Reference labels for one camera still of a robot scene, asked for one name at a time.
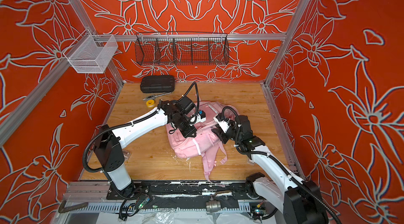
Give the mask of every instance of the wooden table surface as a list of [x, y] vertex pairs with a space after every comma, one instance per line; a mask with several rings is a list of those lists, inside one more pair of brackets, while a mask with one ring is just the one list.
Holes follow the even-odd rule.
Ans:
[[[172, 94], [159, 97], [163, 100], [178, 99], [186, 92], [190, 83], [176, 83]], [[254, 134], [263, 140], [272, 153], [287, 165], [275, 126], [259, 83], [198, 83], [200, 99], [219, 101], [232, 105], [241, 115], [247, 115]], [[126, 123], [147, 113], [150, 109], [142, 99], [150, 94], [140, 91], [140, 84], [126, 83], [108, 119], [110, 127]], [[193, 88], [188, 97], [196, 100]], [[248, 157], [241, 155], [233, 146], [234, 141], [225, 144], [228, 161], [222, 165], [224, 154], [216, 155], [217, 166], [210, 174], [211, 180], [245, 180], [255, 172], [265, 172], [257, 164], [247, 163]], [[202, 157], [187, 159], [176, 157], [170, 147], [165, 127], [156, 128], [130, 143], [125, 150], [131, 152], [125, 162], [130, 177], [134, 180], [205, 180]], [[90, 167], [100, 167], [95, 155], [91, 156]], [[105, 180], [102, 173], [85, 171], [82, 180]]]

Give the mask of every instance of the black tool case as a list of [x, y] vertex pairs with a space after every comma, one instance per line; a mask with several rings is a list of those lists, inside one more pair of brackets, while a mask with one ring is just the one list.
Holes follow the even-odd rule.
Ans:
[[175, 87], [174, 76], [145, 76], [140, 83], [140, 90], [143, 93], [164, 93], [173, 92]]

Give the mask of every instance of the black cable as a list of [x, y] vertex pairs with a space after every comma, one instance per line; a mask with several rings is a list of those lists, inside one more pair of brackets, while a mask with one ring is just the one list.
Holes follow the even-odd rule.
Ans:
[[[263, 216], [262, 219], [263, 220], [268, 220], [270, 217], [274, 216], [274, 214], [276, 213], [278, 209], [275, 208], [270, 214]], [[253, 218], [254, 220], [261, 220], [261, 218], [257, 217], [257, 216], [251, 216], [251, 218]]]
[[[235, 110], [233, 108], [231, 108], [230, 106], [225, 106], [222, 110], [222, 117], [224, 118], [224, 110], [228, 109], [231, 110], [236, 118], [236, 122], [238, 125], [240, 125], [240, 119], [238, 117], [238, 114], [235, 112]], [[240, 133], [240, 127], [237, 125], [237, 131], [235, 133], [235, 144], [236, 144], [236, 149], [240, 154], [243, 155], [263, 155], [263, 156], [267, 156], [269, 157], [272, 161], [274, 161], [280, 168], [281, 170], [286, 174], [286, 175], [290, 175], [290, 173], [288, 172], [288, 170], [280, 163], [280, 161], [278, 159], [276, 159], [276, 157], [272, 156], [272, 155], [268, 155], [266, 152], [262, 152], [262, 151], [241, 151], [239, 149], [238, 146], [238, 135]], [[315, 199], [316, 201], [320, 202], [320, 204], [326, 209], [326, 211], [331, 215], [331, 217], [335, 220], [336, 224], [342, 224], [341, 220], [338, 218], [338, 216], [336, 215], [336, 213], [330, 208], [328, 207], [320, 198], [318, 198], [314, 193], [312, 193], [309, 188], [307, 188], [306, 186], [304, 186], [303, 184], [301, 184], [299, 181], [297, 181], [293, 176], [290, 178], [290, 180], [295, 183], [300, 189], [302, 189], [303, 191], [305, 191], [307, 194], [309, 194], [311, 197], [313, 197], [313, 199]]]
[[196, 82], [192, 82], [191, 86], [189, 86], [189, 88], [188, 88], [188, 90], [185, 92], [185, 94], [178, 100], [178, 101], [180, 101], [183, 97], [185, 97], [186, 95], [188, 95], [188, 93], [190, 92], [190, 90], [192, 89], [192, 87], [193, 87], [194, 85], [195, 85], [195, 92], [196, 92], [196, 99], [197, 99], [197, 101], [196, 101], [196, 109], [195, 109], [194, 115], [192, 115], [192, 116], [189, 118], [189, 121], [192, 120], [192, 118], [194, 118], [194, 117], [197, 115], [197, 113], [199, 112], [199, 93], [198, 93], [198, 86], [196, 85]]
[[178, 127], [174, 128], [174, 129], [172, 129], [172, 130], [169, 130], [169, 134], [170, 134], [170, 135], [174, 134], [174, 132], [175, 132], [177, 129], [178, 129]]
[[134, 195], [134, 196], [132, 196], [132, 197], [125, 197], [125, 196], [123, 196], [123, 195], [120, 193], [120, 191], [118, 190], [118, 188], [116, 187], [116, 185], [114, 184], [114, 182], [111, 182], [111, 186], [112, 186], [112, 189], [114, 189], [115, 193], [116, 193], [119, 197], [121, 197], [121, 198], [124, 199], [124, 201], [122, 202], [121, 206], [119, 207], [119, 218], [120, 218], [121, 220], [125, 220], [127, 216], [123, 216], [123, 215], [122, 215], [122, 212], [123, 212], [123, 209], [124, 209], [124, 205], [125, 205], [125, 203], [126, 203], [128, 200], [135, 200], [135, 199], [137, 200], [137, 199], [140, 197], [140, 194], [141, 194], [140, 188], [136, 188], [136, 189], [133, 191], [133, 195]]
[[138, 209], [136, 209], [136, 211], [134, 212], [134, 213], [132, 213], [132, 214], [129, 214], [128, 215], [128, 217], [132, 217], [132, 216], [134, 216], [135, 214], [137, 214], [138, 212], [140, 211], [140, 209], [138, 208]]
[[88, 163], [87, 163], [88, 151], [90, 150], [91, 146], [94, 144], [95, 140], [96, 140], [98, 137], [100, 137], [100, 136], [102, 136], [103, 134], [105, 134], [105, 133], [107, 133], [107, 132], [110, 132], [110, 131], [112, 131], [112, 130], [115, 130], [115, 129], [118, 129], [118, 128], [121, 128], [121, 127], [132, 126], [133, 124], [136, 124], [136, 123], [142, 122], [142, 121], [144, 121], [144, 120], [147, 120], [147, 119], [153, 117], [154, 115], [156, 115], [156, 114], [158, 113], [158, 110], [160, 109], [160, 107], [161, 107], [161, 102], [159, 102], [159, 105], [157, 106], [158, 109], [157, 109], [156, 111], [154, 111], [153, 113], [149, 114], [148, 116], [145, 116], [145, 117], [140, 118], [140, 119], [138, 119], [138, 120], [134, 120], [134, 121], [132, 121], [132, 122], [128, 122], [128, 123], [125, 123], [125, 124], [121, 124], [121, 125], [117, 125], [117, 126], [110, 127], [110, 128], [108, 128], [108, 129], [106, 129], [106, 130], [104, 130], [104, 131], [102, 131], [102, 132], [99, 132], [96, 136], [94, 136], [94, 137], [91, 139], [91, 141], [87, 144], [87, 146], [85, 147], [84, 152], [83, 152], [82, 162], [83, 162], [83, 167], [84, 167], [84, 169], [85, 169], [86, 171], [92, 172], [92, 173], [98, 172], [98, 171], [102, 171], [102, 170], [103, 170], [102, 167], [97, 168], [97, 169], [93, 169], [93, 168], [89, 167], [89, 166], [88, 166]]
[[[130, 204], [127, 208], [126, 208], [126, 216], [127, 217], [132, 217], [132, 216], [134, 216], [135, 214], [137, 214], [137, 210], [134, 210], [134, 208], [136, 207], [136, 204], [137, 204], [137, 202], [139, 201], [139, 198], [140, 198], [140, 195], [139, 195], [139, 197], [137, 198], [137, 200], [136, 200], [136, 202], [135, 203], [132, 203], [132, 204]], [[128, 210], [129, 210], [129, 208], [133, 208], [133, 213], [128, 213]]]

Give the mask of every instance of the wire basket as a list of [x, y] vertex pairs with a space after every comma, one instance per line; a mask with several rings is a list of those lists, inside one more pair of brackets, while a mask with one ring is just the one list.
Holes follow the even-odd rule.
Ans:
[[78, 48], [66, 58], [78, 73], [104, 73], [117, 49], [114, 35], [103, 47], [94, 41], [92, 35], [85, 35], [83, 41], [79, 41]]
[[136, 62], [139, 65], [227, 65], [226, 34], [147, 35], [137, 33]]

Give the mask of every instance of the backpack strap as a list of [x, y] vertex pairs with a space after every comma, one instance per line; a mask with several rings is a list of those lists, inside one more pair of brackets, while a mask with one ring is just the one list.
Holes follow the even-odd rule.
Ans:
[[[205, 179], [207, 181], [209, 181], [210, 183], [212, 183], [209, 179], [209, 175], [210, 172], [213, 170], [215, 164], [215, 159], [216, 159], [216, 153], [217, 151], [220, 150], [225, 154], [225, 157], [220, 160], [221, 164], [224, 164], [227, 161], [227, 153], [223, 147], [223, 143], [221, 141], [218, 141], [217, 143], [215, 143], [215, 145], [213, 147], [211, 147], [210, 149], [208, 149], [205, 153], [202, 153], [202, 163], [203, 163], [203, 170], [204, 170], [204, 175], [205, 175]], [[215, 184], [216, 186], [220, 186], [220, 187], [225, 187], [225, 185], [222, 184]]]

